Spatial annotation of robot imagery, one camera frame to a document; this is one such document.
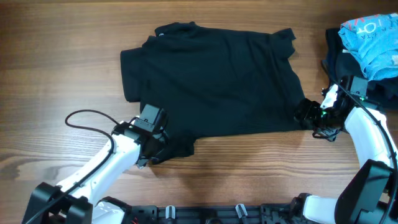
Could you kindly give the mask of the black t-shirt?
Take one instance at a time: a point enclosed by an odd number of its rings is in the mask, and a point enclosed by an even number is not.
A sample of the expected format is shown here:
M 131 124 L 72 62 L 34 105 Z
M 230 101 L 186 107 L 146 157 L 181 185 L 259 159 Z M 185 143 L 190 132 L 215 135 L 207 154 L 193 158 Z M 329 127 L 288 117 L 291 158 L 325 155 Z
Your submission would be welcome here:
M 169 143 L 154 162 L 191 156 L 200 138 L 300 130 L 294 112 L 304 94 L 289 63 L 294 40 L 291 29 L 268 34 L 176 22 L 123 50 L 125 99 L 167 113 Z

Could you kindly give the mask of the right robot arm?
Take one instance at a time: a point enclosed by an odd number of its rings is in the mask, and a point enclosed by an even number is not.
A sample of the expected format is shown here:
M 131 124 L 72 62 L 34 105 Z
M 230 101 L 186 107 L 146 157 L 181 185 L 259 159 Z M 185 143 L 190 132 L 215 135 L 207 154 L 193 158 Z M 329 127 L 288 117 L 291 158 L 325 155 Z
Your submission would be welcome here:
M 368 83 L 359 77 L 332 81 L 321 103 L 303 99 L 295 119 L 313 137 L 333 142 L 351 136 L 360 169 L 338 198 L 309 195 L 303 216 L 316 223 L 397 223 L 397 147 L 386 116 L 368 100 Z

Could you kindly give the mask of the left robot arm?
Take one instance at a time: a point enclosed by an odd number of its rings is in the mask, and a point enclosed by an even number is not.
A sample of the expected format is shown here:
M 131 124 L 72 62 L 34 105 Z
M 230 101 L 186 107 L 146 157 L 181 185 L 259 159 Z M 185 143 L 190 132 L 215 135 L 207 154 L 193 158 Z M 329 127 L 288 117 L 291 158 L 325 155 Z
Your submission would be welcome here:
M 132 166 L 159 160 L 169 143 L 167 113 L 145 105 L 140 116 L 116 123 L 108 142 L 89 162 L 57 185 L 39 184 L 23 223 L 131 223 L 131 206 L 103 194 Z

